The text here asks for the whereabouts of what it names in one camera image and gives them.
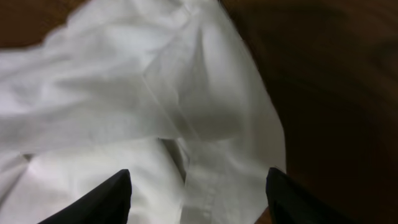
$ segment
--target white cloth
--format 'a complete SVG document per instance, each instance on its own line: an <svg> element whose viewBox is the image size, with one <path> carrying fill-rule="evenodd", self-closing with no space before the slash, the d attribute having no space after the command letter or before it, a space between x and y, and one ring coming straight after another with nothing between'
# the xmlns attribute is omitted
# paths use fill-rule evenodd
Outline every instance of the white cloth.
<svg viewBox="0 0 398 224"><path fill-rule="evenodd" d="M0 156L7 224L126 168L128 223L252 224L268 169L285 168L277 114L212 0L92 0L42 46L1 52Z"/></svg>

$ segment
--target dark background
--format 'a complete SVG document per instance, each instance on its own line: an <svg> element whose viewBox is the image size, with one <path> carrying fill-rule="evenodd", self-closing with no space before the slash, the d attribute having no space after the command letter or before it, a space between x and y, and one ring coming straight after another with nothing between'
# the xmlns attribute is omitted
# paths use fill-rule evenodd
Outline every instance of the dark background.
<svg viewBox="0 0 398 224"><path fill-rule="evenodd" d="M0 47L39 43L83 1L0 0ZM222 2L284 126L288 174L359 223L398 223L398 1Z"/></svg>

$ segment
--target folded cloth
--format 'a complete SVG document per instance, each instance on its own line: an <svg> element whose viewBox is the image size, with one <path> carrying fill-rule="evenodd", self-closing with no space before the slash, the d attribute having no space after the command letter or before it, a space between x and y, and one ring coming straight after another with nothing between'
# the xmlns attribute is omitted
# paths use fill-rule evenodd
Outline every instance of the folded cloth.
<svg viewBox="0 0 398 224"><path fill-rule="evenodd" d="M0 152L8 224L42 221L120 169L128 223L252 224L267 171L285 169L280 121L213 0L92 0L43 45L0 52Z"/></svg>

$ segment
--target wooden table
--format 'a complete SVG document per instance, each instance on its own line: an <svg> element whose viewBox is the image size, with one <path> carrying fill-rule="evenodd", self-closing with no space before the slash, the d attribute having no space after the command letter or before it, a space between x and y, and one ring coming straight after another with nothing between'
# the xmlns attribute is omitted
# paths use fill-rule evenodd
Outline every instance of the wooden table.
<svg viewBox="0 0 398 224"><path fill-rule="evenodd" d="M40 42L82 1L0 0L0 47ZM289 175L359 223L398 223L398 2L223 4L278 110Z"/></svg>

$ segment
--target white garment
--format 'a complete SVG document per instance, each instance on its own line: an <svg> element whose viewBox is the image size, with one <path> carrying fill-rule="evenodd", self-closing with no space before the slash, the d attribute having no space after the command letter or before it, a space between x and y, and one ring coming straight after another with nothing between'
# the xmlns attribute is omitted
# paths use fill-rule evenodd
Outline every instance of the white garment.
<svg viewBox="0 0 398 224"><path fill-rule="evenodd" d="M185 155L185 186L160 139ZM128 223L252 224L268 169L285 168L277 114L212 0L92 0L43 46L1 52L0 156L7 224L37 223L119 169Z"/></svg>

